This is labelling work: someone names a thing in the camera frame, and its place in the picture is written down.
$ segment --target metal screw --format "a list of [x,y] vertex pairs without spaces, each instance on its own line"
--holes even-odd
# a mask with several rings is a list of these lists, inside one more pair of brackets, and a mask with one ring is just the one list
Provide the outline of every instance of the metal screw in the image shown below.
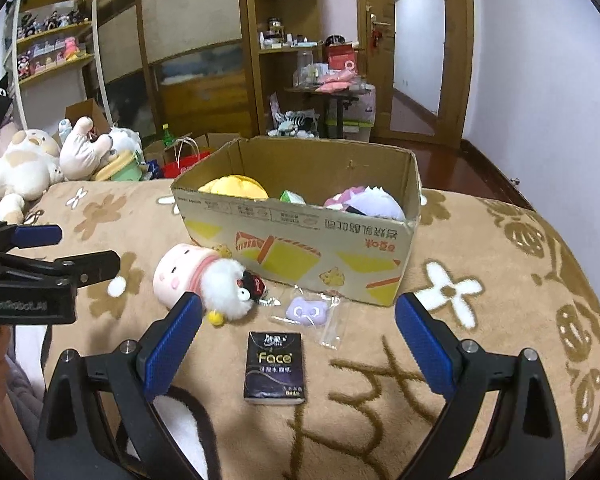
[[462,350],[468,354],[475,354],[480,346],[473,339],[465,339],[462,341]]
[[522,355],[527,361],[538,361],[538,352],[536,352],[533,348],[525,348],[525,351],[522,352]]
[[78,355],[73,348],[69,348],[60,354],[60,359],[63,363],[68,363]]
[[133,339],[127,339],[126,341],[123,341],[123,343],[120,345],[120,351],[123,354],[132,354],[136,351],[137,346],[138,343],[136,341],[134,341]]

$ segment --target small table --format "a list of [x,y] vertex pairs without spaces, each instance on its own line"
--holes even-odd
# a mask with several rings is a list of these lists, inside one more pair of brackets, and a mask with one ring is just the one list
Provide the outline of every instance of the small table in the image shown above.
[[343,138],[343,130],[344,130],[344,105],[345,103],[351,104],[355,101],[358,101],[360,96],[368,94],[371,90],[367,88],[363,89],[347,89],[340,92],[334,92],[333,94],[327,94],[324,92],[318,92],[317,89],[320,88],[320,85],[310,86],[310,87],[293,87],[293,88],[285,88],[285,92],[294,92],[299,94],[305,94],[307,96],[320,96],[325,97],[325,111],[323,115],[323,124],[324,124],[324,136],[328,137],[327,132],[327,113],[326,113],[326,104],[329,102],[329,99],[335,99],[336,101],[336,139]]

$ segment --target red shopping bag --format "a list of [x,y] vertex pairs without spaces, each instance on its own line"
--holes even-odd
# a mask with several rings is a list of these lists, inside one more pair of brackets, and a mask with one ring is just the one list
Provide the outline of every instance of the red shopping bag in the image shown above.
[[[196,141],[190,137],[180,137],[179,139],[176,139],[176,144],[180,145],[178,153],[176,154],[176,160],[174,162],[170,162],[169,164],[165,164],[162,168],[162,173],[164,174],[165,178],[176,178],[203,158],[211,155],[211,152],[200,152]],[[192,147],[195,146],[197,153],[180,157],[180,153],[182,152],[182,147],[184,144],[188,144]]]

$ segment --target toy eye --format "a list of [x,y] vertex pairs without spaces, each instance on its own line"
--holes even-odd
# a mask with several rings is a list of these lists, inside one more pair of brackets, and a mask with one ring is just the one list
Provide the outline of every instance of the toy eye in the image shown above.
[[240,301],[249,301],[251,299],[251,294],[246,288],[238,289],[238,299]]

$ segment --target brown blanket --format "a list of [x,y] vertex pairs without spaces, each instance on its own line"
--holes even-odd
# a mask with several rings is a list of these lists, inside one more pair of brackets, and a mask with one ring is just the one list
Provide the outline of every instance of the brown blanket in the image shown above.
[[[152,291],[154,269],[169,248],[188,240],[169,186],[165,180],[59,184],[30,215],[29,222],[62,226],[64,239],[24,251],[29,256],[99,250],[122,256],[124,281],[116,286],[122,283],[124,293],[113,298],[107,283],[90,286],[78,295],[78,321],[54,328],[47,380],[63,349],[110,352],[165,316]],[[424,191],[423,204],[401,291],[419,291],[460,339],[501,353],[538,350],[573,472],[600,440],[600,305],[584,274],[558,233],[534,213],[433,190]],[[269,285],[274,293],[283,289]],[[205,321],[176,376],[176,386],[195,396],[211,420],[212,428],[198,424],[209,478],[395,478],[443,401],[423,382],[393,309],[351,304],[337,351],[304,342],[308,401],[296,408],[242,400],[248,331],[280,328],[268,315],[260,307],[219,329]],[[493,401],[490,395],[456,472],[472,464]]]

